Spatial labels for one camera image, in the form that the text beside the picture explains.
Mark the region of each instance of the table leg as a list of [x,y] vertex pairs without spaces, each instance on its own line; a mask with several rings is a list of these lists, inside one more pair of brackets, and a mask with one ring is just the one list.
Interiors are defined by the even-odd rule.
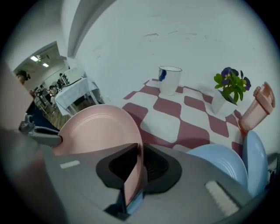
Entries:
[[47,114],[47,112],[44,110],[44,108],[41,106],[41,109],[43,110],[43,112],[45,112],[45,114]]
[[69,107],[72,109],[72,111],[73,111],[75,114],[78,113],[77,110],[75,110],[75,108],[72,106],[72,104],[71,104]]
[[92,91],[89,91],[89,94],[91,95],[91,98],[93,99],[94,103],[96,105],[98,105],[99,103],[98,103],[97,99],[95,98],[95,96],[93,95]]
[[69,113],[70,117],[73,117],[73,116],[74,116],[73,113],[72,113],[68,108],[67,108],[66,110],[67,110],[67,112]]
[[89,99],[88,95],[85,94],[84,97],[87,99],[87,101],[89,101],[89,103],[91,104],[91,100]]

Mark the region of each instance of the white cup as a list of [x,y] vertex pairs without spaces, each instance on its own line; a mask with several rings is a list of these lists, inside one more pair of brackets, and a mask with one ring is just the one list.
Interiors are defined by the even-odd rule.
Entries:
[[172,66],[160,66],[158,81],[159,90],[163,95],[171,96],[175,93],[182,74],[182,69]]

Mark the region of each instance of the ceiling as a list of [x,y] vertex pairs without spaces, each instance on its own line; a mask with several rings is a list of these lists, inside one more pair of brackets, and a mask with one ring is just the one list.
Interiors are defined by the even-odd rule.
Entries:
[[17,73],[20,70],[24,70],[28,74],[35,74],[40,70],[45,69],[42,64],[46,63],[51,67],[53,64],[56,64],[58,60],[62,59],[57,44],[50,46],[39,53],[34,53],[32,56],[37,57],[40,61],[35,62],[30,58],[27,58],[14,72]]

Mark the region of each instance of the white table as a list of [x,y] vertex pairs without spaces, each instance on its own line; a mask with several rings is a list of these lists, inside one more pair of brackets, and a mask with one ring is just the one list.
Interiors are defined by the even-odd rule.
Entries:
[[174,95],[165,96],[160,93],[158,80],[152,79],[111,105],[123,108],[134,118],[145,143],[184,152],[215,143],[242,155],[238,112],[227,117],[215,115],[211,102],[211,96],[187,86],[179,86]]
[[71,108],[74,113],[77,111],[72,106],[78,98],[85,96],[88,100],[87,93],[90,94],[95,104],[98,104],[97,99],[93,95],[92,91],[97,89],[97,86],[94,85],[88,78],[83,78],[78,82],[63,88],[56,96],[55,101],[58,109],[62,115],[73,116],[73,113],[69,110]]

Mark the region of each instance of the checkered table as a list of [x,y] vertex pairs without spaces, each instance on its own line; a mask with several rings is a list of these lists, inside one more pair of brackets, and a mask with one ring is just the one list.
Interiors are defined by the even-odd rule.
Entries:
[[205,144],[222,144],[242,154],[242,134],[238,127],[241,114],[227,117],[213,114],[213,97],[187,86],[179,86],[173,96],[159,91],[152,79],[124,99],[112,103],[126,110],[135,120],[143,142],[180,151]]

